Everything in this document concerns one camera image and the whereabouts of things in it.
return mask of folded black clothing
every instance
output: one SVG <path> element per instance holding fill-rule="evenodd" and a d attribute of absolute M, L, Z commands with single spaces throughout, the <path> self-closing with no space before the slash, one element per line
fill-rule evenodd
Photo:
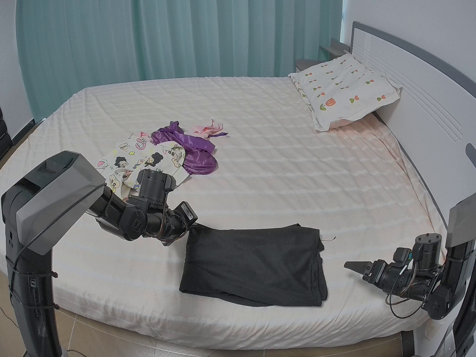
<path fill-rule="evenodd" d="M 189 232 L 180 291 L 246 306 L 321 306 L 327 285 L 319 230 L 299 224 L 276 229 Z"/>

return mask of tile floor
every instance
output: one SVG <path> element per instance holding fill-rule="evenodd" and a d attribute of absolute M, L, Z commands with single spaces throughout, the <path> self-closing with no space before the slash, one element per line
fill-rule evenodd
<path fill-rule="evenodd" d="M 14 149 L 10 150 L 0 160 L 0 168 L 13 152 Z M 1 272 L 0 307 L 16 322 L 15 313 L 9 302 L 8 279 Z M 56 311 L 56 322 L 61 344 L 68 349 L 78 350 L 87 357 L 402 357 L 402 339 L 399 333 L 336 348 L 230 351 L 190 348 L 164 342 L 90 320 L 63 309 Z M 24 352 L 25 346 L 19 330 L 0 311 L 0 356 L 21 357 Z M 80 354 L 70 352 L 69 356 L 80 357 Z"/>

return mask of curtain fold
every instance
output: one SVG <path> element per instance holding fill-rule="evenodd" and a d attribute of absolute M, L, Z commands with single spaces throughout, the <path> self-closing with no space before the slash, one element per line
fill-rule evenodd
<path fill-rule="evenodd" d="M 341 16 L 342 0 L 17 0 L 17 45 L 38 121 L 88 86 L 287 75 Z"/>

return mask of white bed sheet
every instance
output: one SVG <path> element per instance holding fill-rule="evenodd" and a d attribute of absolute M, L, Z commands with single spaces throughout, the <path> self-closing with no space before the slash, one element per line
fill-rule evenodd
<path fill-rule="evenodd" d="M 329 290 L 323 306 L 256 308 L 182 294 L 186 238 L 170 247 L 153 239 L 126 242 L 88 215 L 53 249 L 57 304 L 163 340 L 223 349 L 349 345 L 414 329 L 427 319 L 423 311 L 393 317 L 385 294 L 343 267 L 347 260 L 391 261 L 397 247 L 412 247 L 415 236 L 443 231 L 413 167 L 372 115 L 316 133 L 288 78 L 153 80 L 82 90 L 7 161 L 0 194 L 62 150 L 95 164 L 132 132 L 152 132 L 170 120 L 187 128 L 211 118 L 229 132 L 212 140 L 218 169 L 189 177 L 169 194 L 169 205 L 187 200 L 200 223 L 217 229 L 298 222 L 319 228 L 323 240 L 336 237 L 321 253 Z M 0 269 L 6 272 L 4 259 Z M 397 312 L 416 305 L 402 304 Z"/>

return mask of white wall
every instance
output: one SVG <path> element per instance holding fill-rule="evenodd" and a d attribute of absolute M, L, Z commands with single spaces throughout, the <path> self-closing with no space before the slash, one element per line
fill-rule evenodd
<path fill-rule="evenodd" d="M 16 3 L 0 0 L 0 107 L 12 138 L 33 119 L 18 61 Z"/>
<path fill-rule="evenodd" d="M 405 39 L 476 81 L 476 0 L 344 0 L 341 41 L 349 45 L 353 21 Z M 417 354 L 435 352 L 459 307 L 415 331 Z"/>

